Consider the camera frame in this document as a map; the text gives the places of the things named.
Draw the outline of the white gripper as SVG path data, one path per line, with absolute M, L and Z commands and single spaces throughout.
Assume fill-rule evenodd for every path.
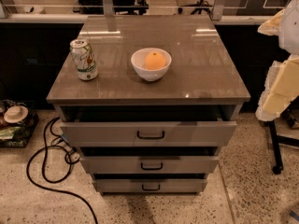
M 279 46 L 290 54 L 299 54 L 299 0 L 291 0 L 271 19 L 262 23 L 262 35 L 278 35 Z M 291 55 L 283 63 L 273 61 L 269 68 L 264 91 L 260 96 L 256 118 L 272 121 L 278 118 L 299 95 L 299 56 Z

